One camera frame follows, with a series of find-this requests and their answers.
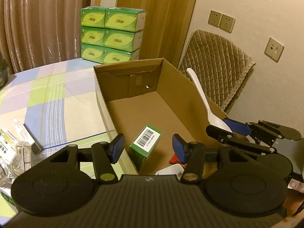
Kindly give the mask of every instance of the wall socket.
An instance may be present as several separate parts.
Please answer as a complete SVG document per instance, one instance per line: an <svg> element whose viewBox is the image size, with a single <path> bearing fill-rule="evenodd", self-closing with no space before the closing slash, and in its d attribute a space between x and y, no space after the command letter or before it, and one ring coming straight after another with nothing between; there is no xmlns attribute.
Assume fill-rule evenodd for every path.
<svg viewBox="0 0 304 228"><path fill-rule="evenodd" d="M270 38L265 49L265 55L269 56L275 62L278 62L283 50L283 45L275 41L273 38Z"/></svg>
<svg viewBox="0 0 304 228"><path fill-rule="evenodd" d="M219 27L219 23L221 21L222 14L216 11L211 10L209 15L208 23L215 27Z"/></svg>
<svg viewBox="0 0 304 228"><path fill-rule="evenodd" d="M223 14L221 22L219 24L219 28L221 28L222 30L228 33L231 33L233 30L234 23L235 23L235 18Z"/></svg>

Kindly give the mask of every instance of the stacked tissue boxes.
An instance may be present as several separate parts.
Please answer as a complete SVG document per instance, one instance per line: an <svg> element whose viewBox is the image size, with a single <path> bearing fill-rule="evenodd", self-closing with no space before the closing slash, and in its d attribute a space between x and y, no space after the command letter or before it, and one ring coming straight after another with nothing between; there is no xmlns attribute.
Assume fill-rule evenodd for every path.
<svg viewBox="0 0 304 228"><path fill-rule="evenodd" d="M138 60L145 19L143 9L81 9L82 58L97 63Z"/></svg>

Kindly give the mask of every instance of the curtain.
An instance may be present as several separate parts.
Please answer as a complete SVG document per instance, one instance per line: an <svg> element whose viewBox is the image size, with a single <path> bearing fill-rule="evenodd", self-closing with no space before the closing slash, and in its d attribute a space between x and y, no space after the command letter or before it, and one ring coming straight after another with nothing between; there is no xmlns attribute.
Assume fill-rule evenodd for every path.
<svg viewBox="0 0 304 228"><path fill-rule="evenodd" d="M0 51L15 73L81 57L87 0L0 0Z"/></svg>

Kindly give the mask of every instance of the wooden door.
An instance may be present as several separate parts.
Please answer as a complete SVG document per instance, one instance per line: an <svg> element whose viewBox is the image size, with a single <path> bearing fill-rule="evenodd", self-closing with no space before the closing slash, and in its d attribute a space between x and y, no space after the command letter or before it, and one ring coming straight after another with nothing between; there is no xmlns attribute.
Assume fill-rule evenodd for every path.
<svg viewBox="0 0 304 228"><path fill-rule="evenodd" d="M147 11L140 59L164 57L177 67L195 0L117 0L117 6Z"/></svg>

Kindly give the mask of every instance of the open cardboard box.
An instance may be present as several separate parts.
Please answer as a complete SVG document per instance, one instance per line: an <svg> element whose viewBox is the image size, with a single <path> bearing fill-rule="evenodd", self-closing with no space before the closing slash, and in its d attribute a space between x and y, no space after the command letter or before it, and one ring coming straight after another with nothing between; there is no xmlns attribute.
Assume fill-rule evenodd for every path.
<svg viewBox="0 0 304 228"><path fill-rule="evenodd" d="M97 100L106 129L109 133L116 131L125 135L127 151L146 125L163 132L142 167L141 175L154 175L170 165L175 133L188 142L199 141L207 147L218 147L219 143L206 134L207 111L194 84L165 59L94 68ZM216 116L226 117L211 99L208 102ZM126 163L120 164L128 172L127 167L124 169Z"/></svg>

